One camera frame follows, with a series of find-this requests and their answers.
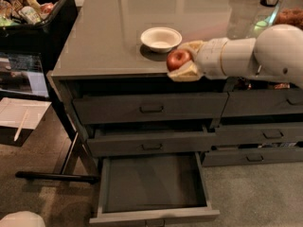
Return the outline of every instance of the closed drawer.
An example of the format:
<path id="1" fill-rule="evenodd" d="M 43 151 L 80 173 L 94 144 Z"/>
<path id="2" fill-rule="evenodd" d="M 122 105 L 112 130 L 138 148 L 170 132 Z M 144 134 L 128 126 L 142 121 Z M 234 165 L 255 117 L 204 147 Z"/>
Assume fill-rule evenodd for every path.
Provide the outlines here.
<path id="1" fill-rule="evenodd" d="M 296 142 L 303 140 L 303 123 L 221 126 L 215 130 L 216 146 Z"/>
<path id="2" fill-rule="evenodd" d="M 98 214 L 91 226 L 166 226 L 213 220 L 198 153 L 103 160 Z"/>
<path id="3" fill-rule="evenodd" d="M 98 129 L 87 145 L 94 157 L 168 152 L 207 151 L 216 135 L 200 121 L 114 124 Z"/>
<path id="4" fill-rule="evenodd" d="M 220 117 L 227 94 L 92 96 L 74 99 L 82 124 Z"/>
<path id="5" fill-rule="evenodd" d="M 203 166 L 235 166 L 303 161 L 303 148 L 214 150 L 205 153 Z"/>
<path id="6" fill-rule="evenodd" d="M 251 90 L 230 92 L 223 117 L 303 113 L 303 91 Z"/>

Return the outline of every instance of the gray floor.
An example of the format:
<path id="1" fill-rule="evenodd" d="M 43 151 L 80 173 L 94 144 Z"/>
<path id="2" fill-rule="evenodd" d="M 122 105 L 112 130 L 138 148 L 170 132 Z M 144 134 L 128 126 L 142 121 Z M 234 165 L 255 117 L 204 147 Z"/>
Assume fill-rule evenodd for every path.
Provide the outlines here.
<path id="1" fill-rule="evenodd" d="M 49 109 L 21 147 L 0 145 L 0 218 L 17 211 L 38 213 L 47 227 L 85 227 L 96 212 L 98 184 L 27 181 L 16 171 L 52 172 L 68 142 L 57 116 Z M 214 222 L 174 225 L 302 226 L 303 163 L 204 168 Z M 85 174 L 78 161 L 76 174 Z"/>

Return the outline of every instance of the white bowl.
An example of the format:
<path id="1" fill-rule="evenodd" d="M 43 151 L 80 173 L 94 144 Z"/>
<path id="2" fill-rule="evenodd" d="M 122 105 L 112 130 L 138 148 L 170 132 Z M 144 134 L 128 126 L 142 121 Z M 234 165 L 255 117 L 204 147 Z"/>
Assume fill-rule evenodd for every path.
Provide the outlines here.
<path id="1" fill-rule="evenodd" d="M 169 27 L 152 27 L 141 35 L 141 42 L 157 53 L 167 53 L 181 41 L 181 34 Z"/>

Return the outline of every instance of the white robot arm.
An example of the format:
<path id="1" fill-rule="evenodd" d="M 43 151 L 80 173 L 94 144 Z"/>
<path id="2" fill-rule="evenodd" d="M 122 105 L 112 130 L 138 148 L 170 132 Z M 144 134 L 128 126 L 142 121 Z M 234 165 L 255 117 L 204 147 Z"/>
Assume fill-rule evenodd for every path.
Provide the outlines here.
<path id="1" fill-rule="evenodd" d="M 172 80 L 242 77 L 290 82 L 303 89 L 303 31 L 295 26 L 271 26 L 256 39 L 220 38 L 194 48 L 190 45 L 182 44 L 180 48 L 192 54 L 192 61 L 169 72 Z"/>

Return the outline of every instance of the red apple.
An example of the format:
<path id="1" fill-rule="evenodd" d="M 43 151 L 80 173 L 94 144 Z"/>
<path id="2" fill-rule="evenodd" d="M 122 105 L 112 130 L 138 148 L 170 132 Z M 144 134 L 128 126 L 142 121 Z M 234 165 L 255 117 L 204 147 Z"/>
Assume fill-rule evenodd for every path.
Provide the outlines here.
<path id="1" fill-rule="evenodd" d="M 171 72 L 179 69 L 182 65 L 190 60 L 192 60 L 192 56 L 188 50 L 174 49 L 168 54 L 167 67 Z"/>

